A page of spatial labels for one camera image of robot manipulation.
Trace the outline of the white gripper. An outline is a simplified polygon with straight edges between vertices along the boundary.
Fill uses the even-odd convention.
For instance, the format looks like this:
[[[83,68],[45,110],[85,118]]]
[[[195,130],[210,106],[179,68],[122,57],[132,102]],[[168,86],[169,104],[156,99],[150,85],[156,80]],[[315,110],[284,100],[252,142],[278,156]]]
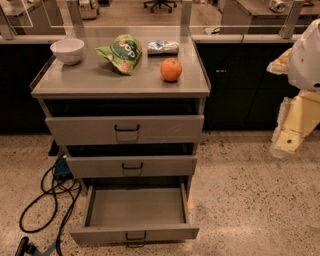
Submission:
[[[320,93],[311,92],[320,90],[320,19],[309,25],[292,50],[270,62],[267,71],[288,74],[289,83],[301,89],[293,99],[283,99],[272,136],[271,155],[284,158],[294,154],[320,124]]]

